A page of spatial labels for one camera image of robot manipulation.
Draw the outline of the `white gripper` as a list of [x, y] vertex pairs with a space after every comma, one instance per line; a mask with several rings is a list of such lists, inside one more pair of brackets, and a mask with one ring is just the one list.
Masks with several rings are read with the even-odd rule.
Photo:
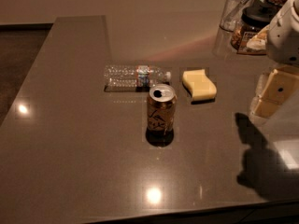
[[260, 97], [254, 97], [250, 112], [261, 118], [270, 118], [292, 94], [299, 89], [299, 68], [283, 65], [274, 69], [267, 79]]

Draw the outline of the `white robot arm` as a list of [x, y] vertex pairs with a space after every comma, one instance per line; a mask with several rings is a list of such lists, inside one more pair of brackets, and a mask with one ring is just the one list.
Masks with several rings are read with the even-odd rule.
[[264, 30], [266, 54], [277, 66], [260, 75], [250, 109], [269, 119], [299, 89], [299, 0], [288, 0]]

